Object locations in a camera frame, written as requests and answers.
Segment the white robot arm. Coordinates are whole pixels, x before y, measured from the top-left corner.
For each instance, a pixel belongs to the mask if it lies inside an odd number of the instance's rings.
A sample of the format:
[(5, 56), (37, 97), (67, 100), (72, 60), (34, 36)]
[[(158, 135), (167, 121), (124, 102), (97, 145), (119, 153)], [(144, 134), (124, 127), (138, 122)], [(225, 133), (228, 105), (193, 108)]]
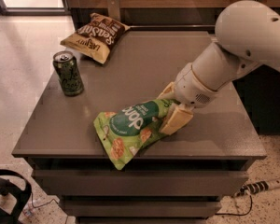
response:
[(170, 135), (190, 122), (195, 108), (210, 104), (230, 82), (262, 65), (280, 73), (280, 15), (244, 0), (226, 7), (215, 25), (216, 40), (178, 73), (159, 95), (177, 103), (160, 127)]

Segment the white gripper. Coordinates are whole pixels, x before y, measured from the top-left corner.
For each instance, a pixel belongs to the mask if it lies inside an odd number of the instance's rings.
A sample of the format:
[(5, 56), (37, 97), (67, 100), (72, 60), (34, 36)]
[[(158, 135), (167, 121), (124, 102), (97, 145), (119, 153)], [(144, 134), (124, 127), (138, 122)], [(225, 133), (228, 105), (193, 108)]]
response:
[(193, 118), (193, 108), (203, 108), (217, 98), (217, 92), (211, 91), (195, 76), (192, 63), (188, 63), (159, 94), (158, 99), (174, 99), (180, 105), (172, 104), (159, 129), (160, 133), (171, 135), (188, 124)]

